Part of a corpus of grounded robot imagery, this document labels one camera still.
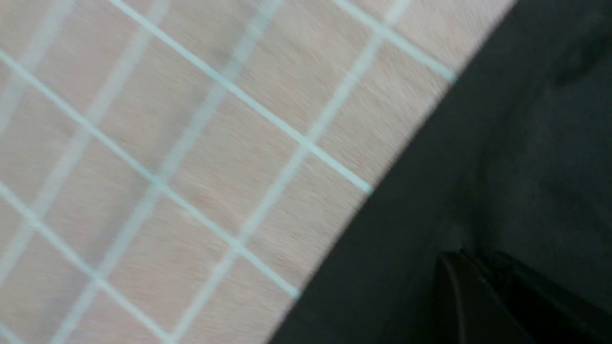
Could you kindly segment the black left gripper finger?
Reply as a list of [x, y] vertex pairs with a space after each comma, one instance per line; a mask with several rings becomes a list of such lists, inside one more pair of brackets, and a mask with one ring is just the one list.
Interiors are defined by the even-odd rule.
[[609, 344], [609, 313], [507, 253], [437, 256], [438, 344]]

